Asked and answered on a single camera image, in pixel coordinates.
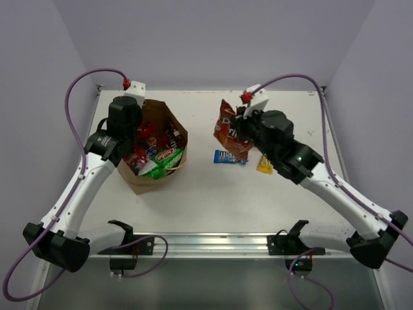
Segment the brown paper bag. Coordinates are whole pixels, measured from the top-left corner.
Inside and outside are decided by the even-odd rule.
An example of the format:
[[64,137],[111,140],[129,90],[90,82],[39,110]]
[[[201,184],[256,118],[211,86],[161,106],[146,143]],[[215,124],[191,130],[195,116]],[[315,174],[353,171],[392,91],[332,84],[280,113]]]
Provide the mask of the brown paper bag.
[[186,162],[188,133],[163,101],[143,103],[143,122],[132,153],[117,170],[136,195],[167,183]]

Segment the yellow M&M's packet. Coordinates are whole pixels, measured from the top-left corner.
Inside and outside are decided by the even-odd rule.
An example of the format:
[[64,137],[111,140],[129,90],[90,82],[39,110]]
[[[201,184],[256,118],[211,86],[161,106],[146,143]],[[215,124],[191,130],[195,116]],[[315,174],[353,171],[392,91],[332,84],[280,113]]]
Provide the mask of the yellow M&M's packet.
[[267,159],[265,155],[262,155],[261,159],[259,160],[259,163],[256,167],[256,170],[258,172],[262,172],[265,174],[272,174],[274,171],[274,168],[270,161]]

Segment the blue M&M's packet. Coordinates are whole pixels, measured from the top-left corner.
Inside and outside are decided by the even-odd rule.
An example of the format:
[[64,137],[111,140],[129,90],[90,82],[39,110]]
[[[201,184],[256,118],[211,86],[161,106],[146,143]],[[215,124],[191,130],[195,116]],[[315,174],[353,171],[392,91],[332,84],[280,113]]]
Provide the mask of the blue M&M's packet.
[[247,164],[247,160],[241,160],[225,150],[215,150],[213,162],[214,164]]

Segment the green Chuba cassava bag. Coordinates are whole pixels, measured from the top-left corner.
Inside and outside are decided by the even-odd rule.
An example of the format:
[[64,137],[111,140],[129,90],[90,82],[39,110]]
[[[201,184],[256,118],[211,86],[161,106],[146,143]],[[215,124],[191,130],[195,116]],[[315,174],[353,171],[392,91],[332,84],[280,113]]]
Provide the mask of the green Chuba cassava bag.
[[138,176],[158,180],[179,168],[182,158],[181,149],[161,151],[152,157],[138,172]]

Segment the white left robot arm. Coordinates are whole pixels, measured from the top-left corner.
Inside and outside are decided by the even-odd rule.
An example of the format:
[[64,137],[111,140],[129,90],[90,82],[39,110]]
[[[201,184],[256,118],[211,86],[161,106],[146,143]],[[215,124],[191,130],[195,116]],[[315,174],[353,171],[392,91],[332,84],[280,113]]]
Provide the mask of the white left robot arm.
[[80,232],[85,214],[97,192],[120,161],[131,154],[143,119],[143,98],[124,94],[113,99],[108,117],[87,140],[86,157],[57,203],[38,223],[28,223],[23,237],[40,259],[74,273],[88,257],[109,248],[125,254],[132,250],[132,227],[111,220],[104,226]]

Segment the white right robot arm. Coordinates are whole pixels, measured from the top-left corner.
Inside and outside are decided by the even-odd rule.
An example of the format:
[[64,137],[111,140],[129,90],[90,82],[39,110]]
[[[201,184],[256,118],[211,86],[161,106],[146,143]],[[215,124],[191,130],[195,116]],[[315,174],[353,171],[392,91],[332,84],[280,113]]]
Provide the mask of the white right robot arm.
[[248,114],[239,107],[233,124],[239,138],[251,141],[280,176],[321,198],[352,226],[345,232],[332,224],[299,220],[278,245],[298,254],[311,248],[333,249],[371,269],[381,267],[408,221],[406,214],[378,206],[329,172],[320,154],[294,139],[294,124],[283,112]]

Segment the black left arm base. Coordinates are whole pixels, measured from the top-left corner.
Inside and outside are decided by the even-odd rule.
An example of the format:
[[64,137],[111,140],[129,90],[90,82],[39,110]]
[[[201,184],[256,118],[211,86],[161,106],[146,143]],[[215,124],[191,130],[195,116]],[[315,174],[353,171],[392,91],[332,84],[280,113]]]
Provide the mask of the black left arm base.
[[123,244],[131,243],[143,238],[143,241],[122,249],[105,249],[97,254],[109,257],[109,268],[115,274],[125,274],[134,271],[140,257],[152,256],[154,249],[154,236],[149,234],[133,234]]

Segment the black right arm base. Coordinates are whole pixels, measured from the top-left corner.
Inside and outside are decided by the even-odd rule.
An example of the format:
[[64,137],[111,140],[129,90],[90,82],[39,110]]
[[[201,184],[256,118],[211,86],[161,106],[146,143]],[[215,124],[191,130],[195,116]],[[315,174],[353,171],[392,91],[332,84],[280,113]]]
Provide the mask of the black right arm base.
[[267,236],[267,248],[270,256],[293,256],[285,259],[287,269],[292,267],[292,272],[300,276],[308,276],[313,268],[312,257],[314,255],[323,256],[326,254],[324,248],[316,248],[311,253],[303,255],[296,263],[294,258],[310,248],[307,247],[300,239],[299,234],[308,221],[298,221],[289,231],[282,229],[276,234]]

